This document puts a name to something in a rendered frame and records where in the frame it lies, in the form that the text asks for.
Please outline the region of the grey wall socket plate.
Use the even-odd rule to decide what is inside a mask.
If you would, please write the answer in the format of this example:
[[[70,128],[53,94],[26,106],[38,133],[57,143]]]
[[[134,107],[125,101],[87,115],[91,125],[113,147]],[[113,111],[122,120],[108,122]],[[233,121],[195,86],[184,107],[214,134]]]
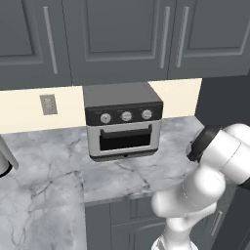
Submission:
[[[53,115],[58,113],[55,95],[41,95],[40,102],[44,115]]]

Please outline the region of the grey toaster oven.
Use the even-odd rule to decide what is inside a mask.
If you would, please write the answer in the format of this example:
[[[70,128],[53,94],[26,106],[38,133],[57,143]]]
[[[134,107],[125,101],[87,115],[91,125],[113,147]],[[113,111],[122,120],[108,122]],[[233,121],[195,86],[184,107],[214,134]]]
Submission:
[[[83,88],[89,155],[95,161],[157,152],[163,102],[147,82]]]

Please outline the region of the grey wall cupboard door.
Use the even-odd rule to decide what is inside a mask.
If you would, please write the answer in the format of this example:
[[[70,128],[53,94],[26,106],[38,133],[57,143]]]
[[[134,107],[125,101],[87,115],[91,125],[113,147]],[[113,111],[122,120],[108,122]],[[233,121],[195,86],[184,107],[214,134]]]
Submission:
[[[62,0],[72,83],[165,80],[177,0]],[[159,66],[170,6],[164,68]]]
[[[181,67],[176,67],[184,6],[189,7]],[[170,79],[246,75],[250,71],[250,0],[177,0]]]
[[[54,74],[43,7],[49,7],[58,74]],[[62,0],[0,0],[0,90],[71,84]]]

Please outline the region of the dark grey fridge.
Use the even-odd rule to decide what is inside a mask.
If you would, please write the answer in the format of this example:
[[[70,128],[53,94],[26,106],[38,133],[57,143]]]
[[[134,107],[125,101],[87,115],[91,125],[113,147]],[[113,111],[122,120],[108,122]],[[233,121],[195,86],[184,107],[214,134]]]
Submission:
[[[250,126],[250,73],[203,78],[195,117],[203,125]],[[212,250],[250,250],[250,191],[236,190]]]

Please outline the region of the grey base cupboard door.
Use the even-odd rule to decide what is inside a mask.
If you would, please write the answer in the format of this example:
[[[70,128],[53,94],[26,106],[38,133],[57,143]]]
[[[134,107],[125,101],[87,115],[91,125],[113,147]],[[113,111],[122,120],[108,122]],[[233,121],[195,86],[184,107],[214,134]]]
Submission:
[[[236,186],[232,183],[227,183],[226,190],[222,197],[217,202],[216,211],[202,219],[199,223],[197,223],[190,234],[191,241],[196,245],[198,250],[211,250],[212,246],[215,242],[217,234],[221,228],[221,225],[226,217],[227,211],[231,204],[231,201],[234,197],[236,190]],[[220,220],[220,223],[217,227],[217,230],[214,236],[211,236],[210,231],[213,223],[215,221],[216,215],[218,211],[221,210],[224,212],[223,217]]]
[[[110,218],[112,250],[150,250],[165,226],[153,213],[150,197],[111,203]]]

